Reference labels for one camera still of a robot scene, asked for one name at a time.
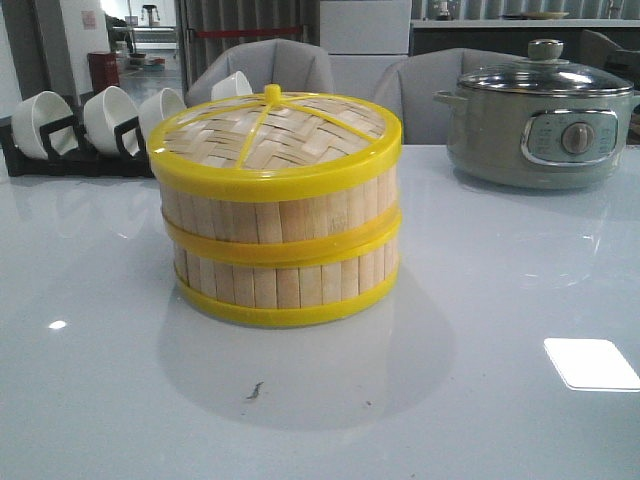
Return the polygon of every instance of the lid handle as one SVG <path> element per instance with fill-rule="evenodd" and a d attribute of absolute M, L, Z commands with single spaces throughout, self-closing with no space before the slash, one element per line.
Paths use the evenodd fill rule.
<path fill-rule="evenodd" d="M 553 62 L 560 58 L 564 43 L 561 40 L 542 38 L 529 42 L 528 56 L 536 62 Z"/>

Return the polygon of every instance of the white bowl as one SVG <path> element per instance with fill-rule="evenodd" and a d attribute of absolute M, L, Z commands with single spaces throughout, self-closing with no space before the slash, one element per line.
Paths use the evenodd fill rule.
<path fill-rule="evenodd" d="M 152 97 L 147 98 L 138 109 L 142 136 L 148 141 L 151 131 L 156 125 L 186 108 L 180 95 L 171 88 L 163 88 Z"/>
<path fill-rule="evenodd" d="M 244 73 L 238 71 L 211 87 L 211 100 L 251 95 L 253 89 Z"/>
<path fill-rule="evenodd" d="M 73 115 L 67 102 L 55 92 L 44 91 L 18 104 L 11 117 L 13 137 L 18 148 L 29 158 L 46 159 L 40 127 Z M 50 135 L 51 146 L 60 155 L 78 147 L 73 128 L 66 127 Z"/>
<path fill-rule="evenodd" d="M 113 85 L 107 87 L 84 106 L 84 125 L 89 141 L 100 153 L 119 156 L 113 129 L 137 116 L 138 109 L 124 90 Z M 131 155 L 140 149 L 135 130 L 125 133 L 122 140 Z"/>

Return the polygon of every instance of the glossy table surface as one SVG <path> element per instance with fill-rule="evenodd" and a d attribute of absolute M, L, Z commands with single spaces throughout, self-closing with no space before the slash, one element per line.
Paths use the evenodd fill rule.
<path fill-rule="evenodd" d="M 474 180 L 441 146 L 399 177 L 395 289 L 265 330 L 180 296 L 155 180 L 2 170 L 0 478 L 639 478 L 640 393 L 568 388 L 544 342 L 640 371 L 640 150 L 579 191 Z"/>

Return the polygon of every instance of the plate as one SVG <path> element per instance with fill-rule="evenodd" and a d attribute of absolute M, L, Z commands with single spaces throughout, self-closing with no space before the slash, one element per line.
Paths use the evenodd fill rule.
<path fill-rule="evenodd" d="M 529 20 L 558 20 L 569 15 L 569 12 L 525 12 L 524 18 Z"/>

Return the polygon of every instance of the dish rack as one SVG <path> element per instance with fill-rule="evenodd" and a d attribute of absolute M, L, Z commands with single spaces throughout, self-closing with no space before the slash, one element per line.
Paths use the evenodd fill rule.
<path fill-rule="evenodd" d="M 52 147 L 51 135 L 68 127 L 73 129 L 78 147 L 61 155 Z M 134 155 L 127 151 L 122 138 L 130 131 L 135 131 L 139 147 Z M 153 177 L 138 117 L 131 118 L 114 128 L 120 154 L 117 157 L 106 156 L 98 152 L 87 140 L 86 133 L 85 126 L 79 122 L 75 115 L 69 115 L 42 125 L 40 138 L 42 146 L 47 152 L 47 158 L 30 158 L 22 153 L 16 145 L 11 127 L 11 117 L 1 120 L 0 146 L 2 146 L 9 176 Z"/>

